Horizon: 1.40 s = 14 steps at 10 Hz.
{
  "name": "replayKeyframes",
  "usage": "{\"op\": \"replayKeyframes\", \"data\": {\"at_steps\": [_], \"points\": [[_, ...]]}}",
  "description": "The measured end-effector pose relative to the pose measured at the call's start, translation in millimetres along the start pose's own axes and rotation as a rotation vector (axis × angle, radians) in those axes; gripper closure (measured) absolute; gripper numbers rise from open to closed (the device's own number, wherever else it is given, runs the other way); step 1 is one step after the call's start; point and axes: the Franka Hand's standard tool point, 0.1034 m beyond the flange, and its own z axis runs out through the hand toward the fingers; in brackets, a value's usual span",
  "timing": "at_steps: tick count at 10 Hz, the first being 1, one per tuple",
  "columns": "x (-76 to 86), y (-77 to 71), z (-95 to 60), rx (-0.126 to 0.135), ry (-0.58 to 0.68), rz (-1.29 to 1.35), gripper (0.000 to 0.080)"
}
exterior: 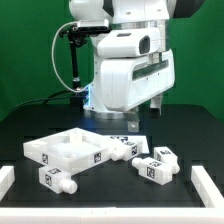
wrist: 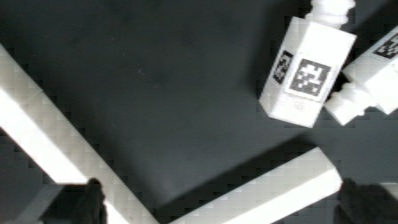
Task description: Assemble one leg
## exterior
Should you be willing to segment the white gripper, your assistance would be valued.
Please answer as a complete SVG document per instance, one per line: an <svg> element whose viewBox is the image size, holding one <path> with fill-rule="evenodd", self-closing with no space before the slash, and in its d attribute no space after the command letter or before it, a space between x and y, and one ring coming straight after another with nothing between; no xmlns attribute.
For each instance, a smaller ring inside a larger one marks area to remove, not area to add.
<svg viewBox="0 0 224 224"><path fill-rule="evenodd" d="M128 131L139 131L137 106L151 99L150 113L161 114L161 93L174 85L174 59L171 50L163 52L162 61L150 64L150 57L108 59L101 64L101 94L105 107L126 112Z"/></svg>

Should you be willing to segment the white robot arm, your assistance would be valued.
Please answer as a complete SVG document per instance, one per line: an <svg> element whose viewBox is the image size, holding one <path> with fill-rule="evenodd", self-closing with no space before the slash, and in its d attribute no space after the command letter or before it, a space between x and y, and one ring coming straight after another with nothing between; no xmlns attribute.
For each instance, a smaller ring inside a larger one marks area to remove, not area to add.
<svg viewBox="0 0 224 224"><path fill-rule="evenodd" d="M175 82L168 44L171 18L189 18L205 0L69 0L75 29L90 36L94 78L84 105L90 116L127 120L139 130L138 106L161 114L162 94Z"/></svg>

